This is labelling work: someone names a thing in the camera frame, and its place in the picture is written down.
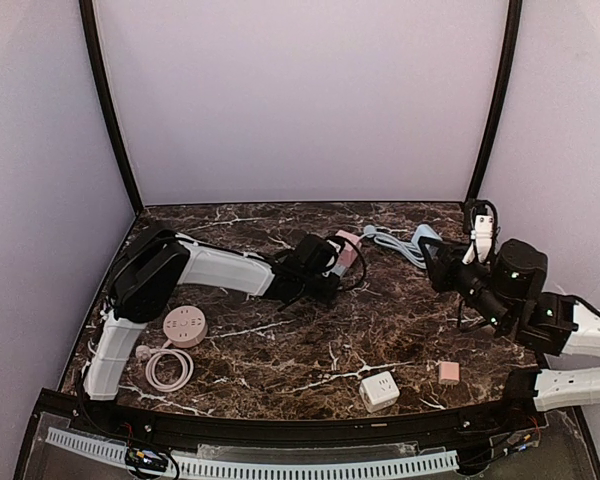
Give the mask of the pink cube socket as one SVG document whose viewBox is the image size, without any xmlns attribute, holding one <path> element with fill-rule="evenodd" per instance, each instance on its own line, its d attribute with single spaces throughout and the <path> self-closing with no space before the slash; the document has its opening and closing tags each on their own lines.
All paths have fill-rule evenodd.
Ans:
<svg viewBox="0 0 600 480">
<path fill-rule="evenodd" d="M 337 265 L 349 268 L 358 257 L 355 248 L 360 245 L 361 238 L 345 230 L 339 230 L 336 235 L 345 239 L 345 247 L 339 255 Z"/>
</svg>

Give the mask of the blue cube plug adapter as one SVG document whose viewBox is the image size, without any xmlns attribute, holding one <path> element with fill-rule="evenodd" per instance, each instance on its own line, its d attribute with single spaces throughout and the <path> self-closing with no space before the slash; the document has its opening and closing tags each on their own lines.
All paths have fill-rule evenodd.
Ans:
<svg viewBox="0 0 600 480">
<path fill-rule="evenodd" d="M 434 240 L 442 239 L 442 237 L 428 224 L 420 224 L 416 227 L 416 230 L 411 238 L 411 243 L 414 247 L 419 246 L 419 240 L 421 238 L 429 238 Z"/>
</svg>

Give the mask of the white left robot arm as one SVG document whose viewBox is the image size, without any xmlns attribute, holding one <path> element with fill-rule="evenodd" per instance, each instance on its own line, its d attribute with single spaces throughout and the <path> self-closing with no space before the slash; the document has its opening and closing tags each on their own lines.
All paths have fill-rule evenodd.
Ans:
<svg viewBox="0 0 600 480">
<path fill-rule="evenodd" d="M 166 309 L 177 286 L 224 288 L 284 307 L 305 297 L 329 304 L 339 291 L 340 277 L 333 268 L 345 245 L 340 236 L 307 234 L 294 248 L 261 255 L 212 246 L 163 226 L 145 230 L 108 281 L 104 325 L 83 371 L 83 392 L 95 401 L 117 396 L 137 338 Z"/>
</svg>

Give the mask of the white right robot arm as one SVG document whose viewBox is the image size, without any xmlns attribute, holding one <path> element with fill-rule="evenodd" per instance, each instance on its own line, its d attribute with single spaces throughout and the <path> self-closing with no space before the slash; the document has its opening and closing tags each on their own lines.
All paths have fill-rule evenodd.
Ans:
<svg viewBox="0 0 600 480">
<path fill-rule="evenodd" d="M 490 327 L 537 354 L 600 359 L 600 310 L 576 295 L 547 292 L 548 257 L 517 239 L 487 264 L 464 262 L 469 246 L 422 237 L 418 242 L 433 289 L 455 292 Z M 504 401 L 536 412 L 600 404 L 600 367 L 527 368 L 507 377 Z"/>
</svg>

